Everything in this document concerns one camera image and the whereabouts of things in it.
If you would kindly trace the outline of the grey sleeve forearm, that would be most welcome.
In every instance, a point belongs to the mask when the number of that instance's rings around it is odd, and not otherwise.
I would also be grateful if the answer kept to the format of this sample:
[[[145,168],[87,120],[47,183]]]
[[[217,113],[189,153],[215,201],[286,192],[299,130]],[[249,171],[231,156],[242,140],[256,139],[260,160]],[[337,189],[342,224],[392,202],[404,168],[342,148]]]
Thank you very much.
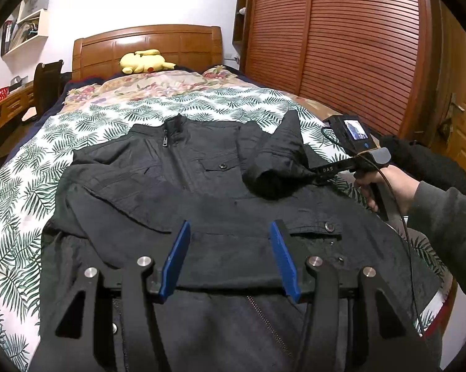
[[[410,226],[422,232],[466,294],[466,172],[424,145],[380,138],[392,155],[383,169]]]

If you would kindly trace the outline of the person's right hand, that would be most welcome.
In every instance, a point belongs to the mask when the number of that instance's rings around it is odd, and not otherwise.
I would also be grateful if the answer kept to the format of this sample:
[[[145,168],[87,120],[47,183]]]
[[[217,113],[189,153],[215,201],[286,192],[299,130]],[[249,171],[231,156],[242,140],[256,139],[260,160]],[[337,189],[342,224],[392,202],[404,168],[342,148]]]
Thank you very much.
[[[407,215],[415,198],[415,192],[419,187],[418,180],[415,180],[397,166],[389,165],[380,170],[367,173],[355,173],[355,187],[359,188],[367,205],[373,212],[379,211],[379,205],[371,191],[371,184],[383,184],[393,194],[398,203],[399,211],[402,215]]]

